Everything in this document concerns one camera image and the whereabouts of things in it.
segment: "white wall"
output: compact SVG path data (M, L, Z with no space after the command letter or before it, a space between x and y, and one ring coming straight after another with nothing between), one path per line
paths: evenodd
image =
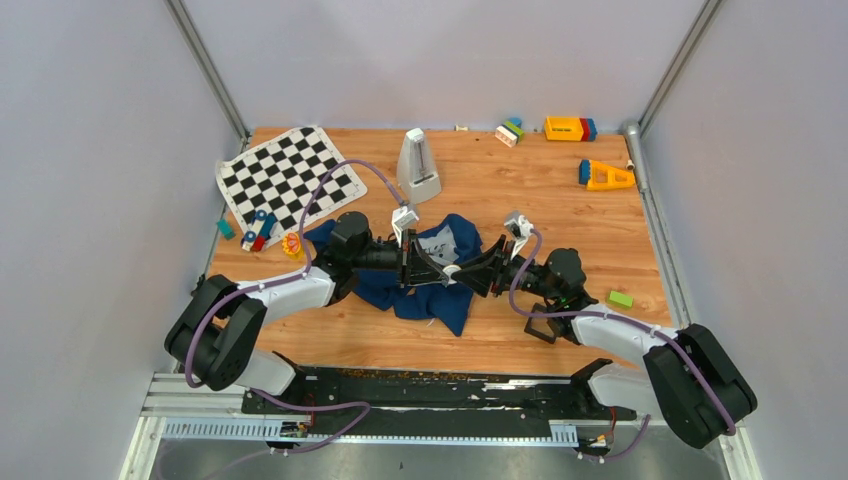
M726 2L645 147L696 319L759 396L763 478L844 478L848 4Z
M186 0L251 127L642 114L702 0Z
M0 477L116 478L236 140L161 1L0 2Z

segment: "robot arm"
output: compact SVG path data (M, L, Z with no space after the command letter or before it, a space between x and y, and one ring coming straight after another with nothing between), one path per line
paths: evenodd
M512 214L507 227L516 240L523 237L526 242L532 225L523 216ZM221 275L209 278L171 329L165 349L185 364L201 318L224 296L253 287L253 291L237 295L216 312L229 321L224 327L210 325L202 332L192 373L212 390L237 384L277 396L288 388L296 373L284 357L254 350L263 325L340 301L356 286L359 270L395 271L402 286L462 283L482 297L489 293L497 296L509 289L525 262L517 252L515 242L502 235L480 257L443 267L426 254L414 230L402 230L392 241L374 240L365 215L348 212L339 217L327 246L318 252L308 270L258 282L234 283ZM525 331L551 343L564 337L578 345L599 347L636 365L638 369L609 362L583 372L583 380L601 405L662 415L681 439L696 448L703 448L723 433L724 421L684 362L655 338L659 327L651 330L648 326L645 330L649 332L645 332L607 321L603 317L612 311L597 305L584 289L585 281L574 249L555 249L544 264L532 262L518 286L544 299L545 305L537 304L534 311L550 314L579 310L587 315L550 318L552 336L530 328L529 320ZM756 409L756 396L709 330L700 325L679 332L659 330L689 352L734 421Z

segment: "gray floor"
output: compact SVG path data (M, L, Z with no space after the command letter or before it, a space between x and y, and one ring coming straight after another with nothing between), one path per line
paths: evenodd
M635 427L616 429L624 448ZM244 455L267 450L241 441L167 441L159 462L164 480L195 480ZM150 477L160 480L154 471ZM619 462L593 465L560 448L335 444L316 452L261 456L215 479L727 479L718 442L695 450L665 427L650 427L642 444Z

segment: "checkerboard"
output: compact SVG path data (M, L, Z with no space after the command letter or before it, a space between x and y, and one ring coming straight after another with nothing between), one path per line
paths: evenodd
M274 212L277 225L266 242L273 245L297 224L312 192L331 168L344 161L321 128L293 128L228 162L218 164L218 188L243 232L257 210ZM350 165L333 172L306 217L310 225L368 189Z

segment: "wooden table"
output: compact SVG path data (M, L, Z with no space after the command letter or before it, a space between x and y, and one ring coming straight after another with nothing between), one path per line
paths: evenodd
M259 128L252 143L258 145L286 130ZM346 158L367 160L394 180L403 130L326 131ZM628 159L623 137L601 135L592 143L571 143L548 142L542 134L528 133L515 148L488 132L428 131L427 138L443 191L419 206L418 230L438 224L448 213L458 213L477 226L485 251L506 233L506 214L520 210L544 235L539 261L544 262L554 248L576 248L592 296L603 301L611 289L625 292L635 299L629 314L671 325L636 189L588 192L577 183L577 166L583 158L623 168ZM363 212L374 235L385 238L391 232L395 203L375 175L354 168L368 193L332 218L349 210ZM232 214L229 221L237 225ZM237 240L222 239L210 274L221 273L233 281L255 280L300 266L283 254L280 245L248 253ZM516 296L527 310L536 300L525 293ZM475 297L465 331L455 337L438 320L429 326L428 321L402 320L391 310L382 312L350 295L336 305L266 326L258 347L313 365L564 375L598 357L610 357L564 339L549 345L524 333L525 322L509 307L506 295Z

